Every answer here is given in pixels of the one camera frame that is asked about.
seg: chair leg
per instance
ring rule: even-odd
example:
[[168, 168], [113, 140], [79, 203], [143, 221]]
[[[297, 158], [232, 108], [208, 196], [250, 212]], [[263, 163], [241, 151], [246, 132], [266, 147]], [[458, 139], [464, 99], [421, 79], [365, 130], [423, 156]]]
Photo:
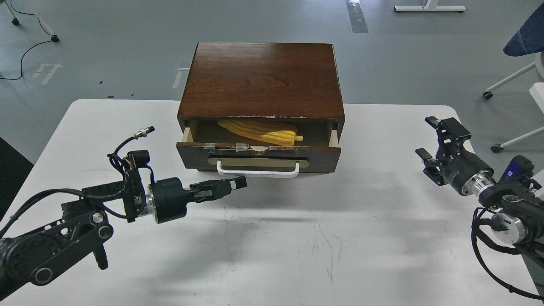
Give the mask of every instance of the chair leg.
[[512, 80], [515, 79], [516, 77], [518, 77], [518, 76], [524, 74], [525, 72], [527, 72], [527, 71], [533, 69], [534, 67], [536, 67], [536, 64], [535, 64], [535, 62], [532, 62], [531, 64], [529, 64], [529, 65], [527, 65], [527, 66], [521, 68], [520, 70], [514, 72], [512, 75], [510, 75], [510, 76], [504, 78], [503, 80], [499, 81], [498, 83], [494, 84], [493, 86], [487, 88], [485, 91], [488, 92], [488, 93], [490, 93], [490, 92], [494, 91], [495, 89], [501, 87], [502, 85], [504, 85], [504, 84], [506, 84], [506, 83], [512, 81]]
[[499, 153], [504, 148], [506, 148], [507, 146], [511, 146], [511, 145], [513, 145], [513, 144], [515, 144], [517, 142], [520, 142], [520, 141], [522, 141], [524, 139], [535, 136], [535, 135], [537, 135], [539, 133], [542, 133], [542, 132], [544, 132], [544, 126], [541, 127], [541, 128], [537, 128], [536, 130], [531, 131], [529, 133], [523, 134], [523, 135], [521, 135], [519, 137], [516, 137], [516, 138], [514, 138], [512, 140], [509, 140], [509, 141], [507, 141], [505, 143], [496, 143], [493, 146], [491, 146], [491, 151], [493, 151], [494, 153]]
[[18, 26], [19, 25], [19, 20], [17, 19], [17, 17], [15, 17], [15, 14], [11, 10], [11, 8], [9, 7], [8, 2], [4, 1], [4, 4], [5, 4], [5, 7], [8, 9], [9, 13], [11, 14], [11, 17], [13, 18], [11, 23], [13, 23], [14, 26]]

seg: corn cob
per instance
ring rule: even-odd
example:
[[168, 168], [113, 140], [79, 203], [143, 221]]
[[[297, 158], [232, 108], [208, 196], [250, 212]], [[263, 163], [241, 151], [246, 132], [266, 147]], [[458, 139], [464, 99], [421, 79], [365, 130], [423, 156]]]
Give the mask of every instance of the corn cob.
[[302, 141], [302, 135], [297, 135], [296, 127], [290, 124], [247, 120], [221, 120], [217, 124], [234, 134], [281, 146], [292, 146], [295, 141]]

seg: chair wheel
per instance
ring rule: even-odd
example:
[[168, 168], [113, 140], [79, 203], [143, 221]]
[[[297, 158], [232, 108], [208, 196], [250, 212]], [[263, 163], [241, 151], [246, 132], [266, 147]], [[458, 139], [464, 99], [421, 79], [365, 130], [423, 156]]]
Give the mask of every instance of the chair wheel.
[[493, 151], [493, 153], [499, 153], [502, 150], [504, 150], [504, 148], [501, 148], [500, 143], [496, 143], [491, 146], [491, 151]]

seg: drawer handle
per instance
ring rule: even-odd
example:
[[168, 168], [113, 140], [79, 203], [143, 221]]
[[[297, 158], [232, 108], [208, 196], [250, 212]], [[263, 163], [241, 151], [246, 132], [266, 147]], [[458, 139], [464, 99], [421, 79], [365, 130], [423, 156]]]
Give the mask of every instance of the drawer handle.
[[221, 167], [221, 160], [217, 161], [217, 172], [221, 175], [243, 175], [251, 176], [254, 178], [294, 178], [299, 174], [300, 164], [297, 162], [295, 164], [295, 169], [293, 171], [253, 171], [253, 170], [224, 170]]

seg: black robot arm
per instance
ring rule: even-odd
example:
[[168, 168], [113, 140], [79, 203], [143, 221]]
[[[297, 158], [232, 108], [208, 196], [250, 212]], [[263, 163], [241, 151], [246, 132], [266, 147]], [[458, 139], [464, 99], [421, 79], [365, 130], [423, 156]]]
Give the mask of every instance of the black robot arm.
[[[220, 199], [232, 190], [246, 187], [246, 179], [210, 180], [184, 189], [178, 178], [154, 180], [153, 170], [147, 165], [149, 152], [131, 151], [125, 158], [119, 150], [129, 141], [146, 137], [154, 131], [148, 127], [119, 145], [108, 154], [112, 166], [123, 175], [122, 181], [75, 189], [50, 189], [27, 200], [0, 230], [0, 301], [26, 283], [47, 285], [62, 273], [94, 253], [100, 269], [108, 267], [103, 244], [113, 234], [107, 214], [134, 222], [137, 217], [154, 215], [157, 223], [182, 218], [189, 202], [200, 203]], [[151, 171], [149, 193], [141, 183], [140, 168]], [[79, 196], [76, 201], [62, 203], [61, 219], [15, 238], [3, 238], [10, 226], [39, 200], [55, 193]], [[115, 212], [104, 203], [122, 199], [125, 214]]]
[[[475, 194], [483, 208], [475, 210], [472, 219], [472, 245], [474, 253], [486, 272], [510, 292], [542, 299], [517, 289], [496, 277], [487, 268], [477, 246], [477, 238], [498, 252], [526, 255], [544, 268], [544, 245], [536, 239], [544, 236], [544, 201], [534, 192], [541, 186], [532, 179], [534, 166], [530, 160], [518, 155], [512, 159], [498, 181], [493, 179], [493, 169], [476, 154], [467, 151], [463, 143], [471, 138], [455, 118], [438, 120], [427, 117], [438, 136], [438, 150], [432, 157], [425, 149], [416, 150], [422, 159], [425, 173], [435, 184], [450, 184], [460, 195]], [[492, 214], [482, 218], [485, 212]], [[496, 238], [513, 247], [493, 242], [480, 226], [489, 226]]]

